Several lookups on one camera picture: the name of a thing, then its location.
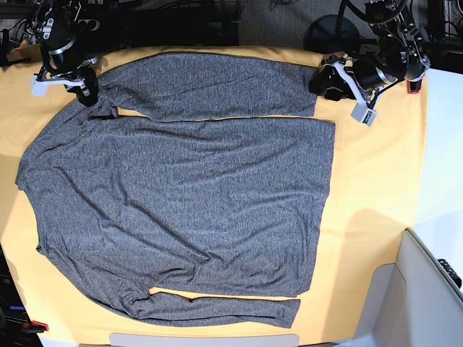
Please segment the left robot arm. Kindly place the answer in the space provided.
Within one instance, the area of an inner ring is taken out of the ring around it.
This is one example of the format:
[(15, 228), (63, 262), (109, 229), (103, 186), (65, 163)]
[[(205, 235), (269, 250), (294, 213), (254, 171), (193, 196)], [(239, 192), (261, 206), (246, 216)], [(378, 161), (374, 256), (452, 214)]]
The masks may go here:
[(364, 11), (342, 1), (336, 15), (309, 26), (304, 48), (327, 56), (310, 81), (312, 93), (339, 101), (358, 92), (370, 108), (403, 81), (419, 92), (430, 68), (425, 38), (406, 1), (368, 1)]

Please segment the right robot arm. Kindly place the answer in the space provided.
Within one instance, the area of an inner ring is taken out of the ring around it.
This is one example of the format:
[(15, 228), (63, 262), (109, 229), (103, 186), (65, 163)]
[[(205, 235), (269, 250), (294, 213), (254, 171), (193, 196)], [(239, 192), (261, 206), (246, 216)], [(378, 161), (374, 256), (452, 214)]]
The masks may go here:
[(39, 1), (32, 24), (42, 66), (30, 81), (31, 94), (43, 97), (52, 85), (62, 85), (84, 106), (98, 100), (98, 81), (93, 65), (98, 62), (80, 44), (79, 1)]

